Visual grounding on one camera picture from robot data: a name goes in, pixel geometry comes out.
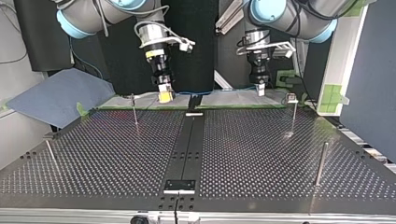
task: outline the gray panel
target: gray panel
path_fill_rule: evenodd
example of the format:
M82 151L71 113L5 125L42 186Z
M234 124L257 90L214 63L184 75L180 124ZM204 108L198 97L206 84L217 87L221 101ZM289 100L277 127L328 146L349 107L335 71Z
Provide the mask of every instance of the gray panel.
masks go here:
M394 39L396 1L371 4L361 34L341 122L390 160L396 161Z
M158 210L182 111L98 111L0 172L0 207Z
M220 16L231 4L232 0L219 0ZM245 24L241 20L227 35L218 36L218 57L216 70L234 87L245 88L250 85L248 75L250 64L246 56L236 55L236 43L245 35Z
M207 111L194 210L396 214L391 171L310 111L298 110L292 136L291 128L288 109Z
M80 117L78 103L88 111L114 94L110 83L72 68L49 77L10 100L7 106L31 118L64 128Z

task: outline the metal frame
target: metal frame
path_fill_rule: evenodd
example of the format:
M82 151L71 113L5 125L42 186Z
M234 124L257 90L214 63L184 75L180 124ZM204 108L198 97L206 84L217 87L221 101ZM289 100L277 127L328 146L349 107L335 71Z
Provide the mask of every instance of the metal frame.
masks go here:
M86 223L88 220L96 220L97 222L112 223L121 220L129 220L133 215L147 215L151 217L159 217L160 220L173 222L175 213L180 222L195 222L197 220L205 222L219 221L261 221L265 222L347 222L347 223L363 223L367 221L375 221L377 223L396 223L396 217L385 216L385 214L396 215L394 211L395 202L389 200L387 202L367 202L369 206L361 204L361 201L349 200L326 200L312 197L306 197L299 200L209 200L200 195L200 178L201 166L203 161L203 142L205 134L205 116L207 109L200 111L202 116L184 117L181 131L177 138L177 144L173 149L173 154L168 163L167 170L163 179L163 186L166 180L195 180L196 189L194 195L177 195L162 194L155 200L145 198L127 198L124 200L111 200L108 198L98 197L80 197L80 198L62 198L57 203L53 198L43 200L41 195L36 197L23 197L11 195L9 197L0 197L0 207L8 207L8 200L17 202L11 206L19 207L14 209L0 208L0 222L18 222L24 220L37 222L38 220L52 220L52 222L68 223ZM67 133L73 127L81 122L80 119L69 125L62 133ZM387 181L396 180L396 176L383 166L380 162L372 160L365 151L357 146L353 141L335 131L339 141L351 150L356 150L357 156L364 156L365 162ZM42 145L31 150L31 156L34 151L45 150L46 146ZM0 175L11 172L14 168L24 164L26 160L14 161L7 169L0 171ZM53 209L34 209L36 207L56 207L62 210ZM348 214L383 214L384 216L361 216L361 215L322 215L337 214L343 211Z

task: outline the metal bracket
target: metal bracket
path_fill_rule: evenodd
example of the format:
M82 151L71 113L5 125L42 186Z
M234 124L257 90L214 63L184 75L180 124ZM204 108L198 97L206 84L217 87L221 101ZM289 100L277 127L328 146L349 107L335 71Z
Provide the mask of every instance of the metal bracket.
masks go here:
M44 141L46 141L47 148L49 149L50 156L52 157L53 160L56 160L56 158L55 158L55 154L53 154L52 146L50 145L50 142L59 138L59 136L61 136L59 133L47 133L43 137Z
M167 180L164 194L195 194L195 180Z
M195 42L189 40L188 38L184 38L184 37L177 38L174 36L169 36L166 38L155 39L155 40L151 40L151 41L142 43L142 45L139 48L143 49L144 47L146 47L148 45L154 45L154 44L159 44L159 43L167 43L170 45L179 44L179 50L185 51L188 53L191 53L195 46Z
M272 44L255 45L253 47L242 47L236 51L236 54L245 55L249 54L250 52L260 53L263 49L269 48L276 48L273 54L275 57L290 58L296 51L296 48L290 42L286 41Z
M216 22L216 33L226 35L238 22L244 19L243 0L234 0Z

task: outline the metal post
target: metal post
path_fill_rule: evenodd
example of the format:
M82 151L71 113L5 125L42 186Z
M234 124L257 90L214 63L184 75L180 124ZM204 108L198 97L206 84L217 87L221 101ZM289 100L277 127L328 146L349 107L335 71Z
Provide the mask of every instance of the metal post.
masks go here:
M329 148L329 143L324 143L323 144L323 149L320 155L320 162L319 162L319 167L318 167L318 174L317 174L317 179L315 180L315 186L318 187L320 186L320 179L321 175L323 173L323 167L324 167L324 162L326 161L326 155L327 155L327 149Z
M295 103L295 104L294 104L293 123L294 123L294 121L296 120L297 104L298 104L298 103Z
M49 149L50 156L52 157L53 160L55 160L55 155L53 154L52 147L50 146L50 140L46 140L46 143L47 143L47 147Z
M138 121L137 121L137 115L136 115L136 101L134 100L134 94L131 94L131 106L132 109L134 110L134 124L137 125Z

